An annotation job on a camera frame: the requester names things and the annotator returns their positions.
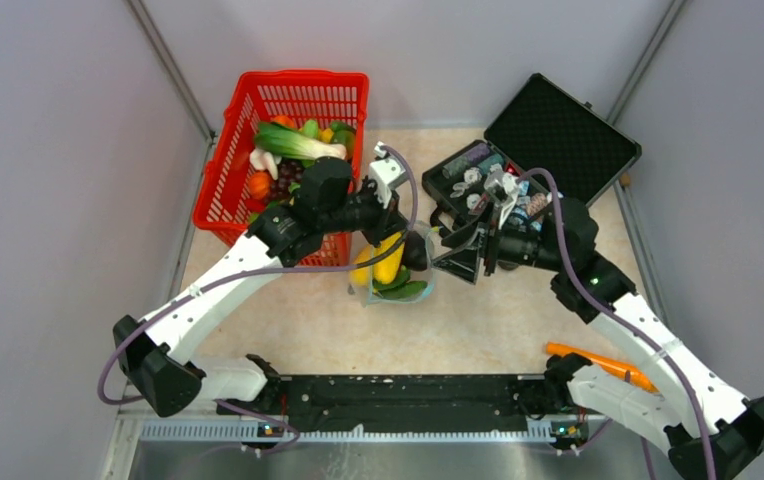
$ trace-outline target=cable tie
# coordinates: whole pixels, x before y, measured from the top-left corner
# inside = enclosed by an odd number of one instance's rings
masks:
[[[196,283],[191,284],[191,286],[188,287],[188,294],[192,297],[201,297],[202,289],[199,288],[199,285],[197,285]]]
[[[681,347],[682,345],[683,345],[682,344],[682,340],[680,340],[678,338],[674,338],[673,340],[671,340],[669,342],[665,342],[665,343],[663,343],[661,345],[661,348],[659,349],[659,351],[654,352],[652,355],[647,357],[646,360],[644,360],[643,362],[640,362],[638,365],[636,365],[636,367],[643,372],[648,367],[652,367],[653,365],[658,363],[659,360],[661,360],[661,359],[663,359],[665,357],[669,357],[671,355],[671,352],[673,352],[677,348]]]

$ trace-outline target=red plastic basket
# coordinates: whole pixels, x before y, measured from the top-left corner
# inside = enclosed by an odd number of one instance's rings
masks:
[[[252,171],[249,154],[255,148],[253,137],[258,122],[274,115],[288,115],[297,125],[313,118],[320,128],[333,120],[354,126],[352,167],[359,180],[368,89],[369,82],[363,73],[284,70],[241,75],[232,103],[224,113],[226,123],[214,158],[205,167],[205,180],[194,208],[194,225],[213,232],[229,246],[246,231],[251,213],[245,202],[250,198],[247,177]],[[351,238],[349,233],[326,235],[323,247],[302,264],[346,265]]]

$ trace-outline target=open case lid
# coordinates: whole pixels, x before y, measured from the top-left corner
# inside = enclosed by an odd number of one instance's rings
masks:
[[[589,206],[641,156],[641,145],[540,73],[485,130],[485,140],[523,169],[546,168],[564,195]]]

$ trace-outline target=green cucumber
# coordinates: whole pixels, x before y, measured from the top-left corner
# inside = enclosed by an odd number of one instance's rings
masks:
[[[352,160],[353,151],[355,150],[355,134],[349,130],[338,130],[332,135],[332,140],[329,140],[332,145],[343,145],[347,149],[347,158],[344,160]]]
[[[297,130],[291,128],[291,127],[286,127],[286,126],[282,125],[281,123],[276,123],[276,122],[258,122],[258,131],[259,132],[263,132],[265,130],[273,130],[273,129],[276,129],[276,130],[288,130],[288,131],[291,131],[291,132],[296,132],[297,131]]]
[[[400,285],[406,283],[411,278],[411,272],[405,267],[400,267],[400,271],[397,272],[397,277],[391,283],[379,283],[376,280],[373,281],[373,288],[377,292],[384,292],[385,290],[393,290]]]
[[[305,135],[308,138],[313,138],[317,140],[317,131],[319,130],[319,127],[317,126],[317,120],[314,119],[308,119],[305,121],[305,124],[300,129],[300,133]]]
[[[338,120],[333,120],[332,122],[330,122],[329,123],[329,128],[333,132],[339,132],[341,130],[349,130],[350,132],[355,134],[355,128],[352,125],[350,125],[348,123],[340,122]]]
[[[385,300],[404,300],[406,298],[411,298],[411,297],[420,295],[420,293],[426,290],[426,287],[428,286],[429,286],[429,283],[424,282],[423,280],[416,280],[414,282],[406,282],[397,288],[392,288],[391,290],[379,291],[379,296],[384,298]]]

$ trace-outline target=carrot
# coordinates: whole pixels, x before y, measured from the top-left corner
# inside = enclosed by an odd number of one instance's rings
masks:
[[[279,125],[284,125],[288,128],[297,128],[297,124],[294,123],[291,117],[287,115],[276,115],[275,117],[271,118],[270,121],[273,123],[278,123]]]

